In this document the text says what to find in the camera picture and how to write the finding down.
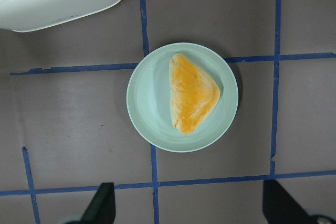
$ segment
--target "screw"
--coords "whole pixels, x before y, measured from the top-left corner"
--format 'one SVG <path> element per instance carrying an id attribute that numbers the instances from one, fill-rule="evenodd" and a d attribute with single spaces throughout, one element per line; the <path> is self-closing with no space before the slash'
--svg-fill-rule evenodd
<path id="1" fill-rule="evenodd" d="M 317 218 L 318 224 L 331 224 L 331 221 L 325 217 L 319 217 Z"/>

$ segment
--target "golden brown pastry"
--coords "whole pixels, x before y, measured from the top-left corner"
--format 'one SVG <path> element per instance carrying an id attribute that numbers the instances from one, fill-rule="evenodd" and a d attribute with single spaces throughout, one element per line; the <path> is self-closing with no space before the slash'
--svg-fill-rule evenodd
<path id="1" fill-rule="evenodd" d="M 190 134 L 212 112 L 221 93 L 211 76 L 180 53 L 170 60 L 169 79 L 173 126 Z"/>

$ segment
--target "black object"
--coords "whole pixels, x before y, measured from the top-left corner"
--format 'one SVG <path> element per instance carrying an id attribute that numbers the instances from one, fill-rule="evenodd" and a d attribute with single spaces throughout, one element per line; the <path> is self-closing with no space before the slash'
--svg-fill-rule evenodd
<path id="1" fill-rule="evenodd" d="M 276 180 L 264 180 L 262 203 L 269 224 L 336 224 L 326 216 L 308 215 Z"/>
<path id="2" fill-rule="evenodd" d="M 102 183 L 80 221 L 66 224 L 112 224 L 116 218 L 114 184 Z"/>

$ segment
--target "plate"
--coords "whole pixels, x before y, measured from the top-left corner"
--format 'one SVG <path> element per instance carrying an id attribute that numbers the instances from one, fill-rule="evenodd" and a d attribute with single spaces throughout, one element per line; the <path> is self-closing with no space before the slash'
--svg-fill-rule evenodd
<path id="1" fill-rule="evenodd" d="M 170 116 L 169 61 L 177 52 L 205 70 L 221 92 L 211 114 L 189 135 L 174 128 Z M 192 152 L 211 145 L 227 131 L 237 111 L 238 88 L 221 56 L 204 46 L 182 42 L 158 48 L 137 65 L 126 100 L 134 127 L 149 143 L 166 151 Z"/>

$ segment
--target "round plate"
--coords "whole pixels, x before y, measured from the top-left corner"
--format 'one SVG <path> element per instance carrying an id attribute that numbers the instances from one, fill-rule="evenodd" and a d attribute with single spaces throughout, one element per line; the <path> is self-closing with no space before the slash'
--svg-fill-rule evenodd
<path id="1" fill-rule="evenodd" d="M 172 125 L 169 61 L 180 52 L 217 83 L 220 99 L 211 114 L 191 134 Z M 135 68 L 127 88 L 131 121 L 149 143 L 171 152 L 200 150 L 219 139 L 231 125 L 238 106 L 236 79 L 228 64 L 212 50 L 192 43 L 175 43 L 148 54 Z"/>

